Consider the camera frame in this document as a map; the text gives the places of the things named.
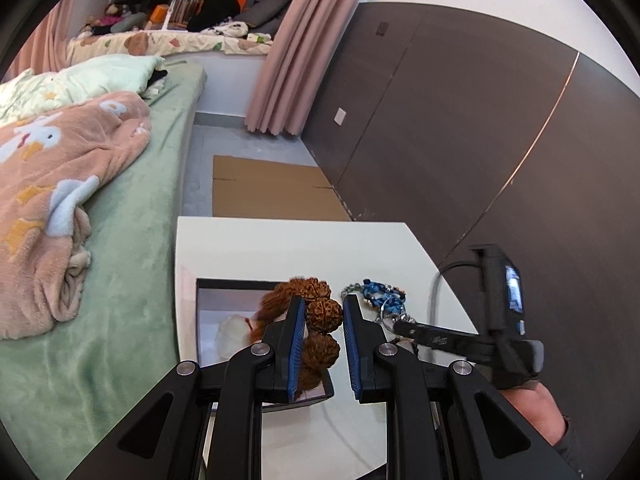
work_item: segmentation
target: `human hand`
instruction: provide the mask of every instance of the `human hand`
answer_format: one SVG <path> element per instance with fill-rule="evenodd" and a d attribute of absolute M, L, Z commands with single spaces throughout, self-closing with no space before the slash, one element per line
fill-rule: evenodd
<path fill-rule="evenodd" d="M 533 390 L 505 390 L 502 394 L 549 444 L 555 446 L 564 437 L 564 417 L 551 392 L 541 383 Z"/>

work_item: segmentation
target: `box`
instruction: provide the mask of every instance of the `box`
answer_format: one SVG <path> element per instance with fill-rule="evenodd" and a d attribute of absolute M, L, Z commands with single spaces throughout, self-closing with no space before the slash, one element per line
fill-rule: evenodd
<path fill-rule="evenodd" d="M 201 367 L 217 364 L 221 358 L 216 349 L 218 328 L 227 317 L 251 317 L 260 308 L 260 300 L 265 292 L 272 290 L 278 282 L 250 282 L 240 280 L 196 280 L 196 334 L 198 338 L 198 362 Z M 289 410 L 311 406 L 334 396 L 334 385 L 329 372 L 322 377 L 322 383 L 313 390 L 303 393 L 291 404 L 263 405 L 263 412 Z"/>
<path fill-rule="evenodd" d="M 320 168 L 219 156 L 213 158 L 213 216 L 350 221 Z"/>

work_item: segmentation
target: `pink blanket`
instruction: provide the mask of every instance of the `pink blanket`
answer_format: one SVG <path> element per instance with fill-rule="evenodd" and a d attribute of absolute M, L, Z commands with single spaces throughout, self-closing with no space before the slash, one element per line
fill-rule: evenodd
<path fill-rule="evenodd" d="M 131 92 L 0 129 L 0 338 L 76 316 L 90 263 L 81 205 L 136 160 L 149 131 Z"/>

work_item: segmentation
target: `orange object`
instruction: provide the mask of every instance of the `orange object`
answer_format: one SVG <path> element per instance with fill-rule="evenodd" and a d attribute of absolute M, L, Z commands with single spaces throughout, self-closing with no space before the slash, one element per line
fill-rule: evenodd
<path fill-rule="evenodd" d="M 151 13 L 151 17 L 149 21 L 151 23 L 162 23 L 166 18 L 167 11 L 169 10 L 169 6 L 166 4 L 157 5 L 154 11 Z"/>

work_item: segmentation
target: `green bed sheet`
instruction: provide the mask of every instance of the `green bed sheet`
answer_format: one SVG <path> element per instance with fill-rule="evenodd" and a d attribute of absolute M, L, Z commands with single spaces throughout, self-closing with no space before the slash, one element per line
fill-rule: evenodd
<path fill-rule="evenodd" d="M 177 363 L 176 202 L 206 75 L 196 64 L 167 69 L 145 152 L 85 205 L 93 261 L 78 316 L 0 341 L 0 418 L 40 480 L 65 479 Z"/>

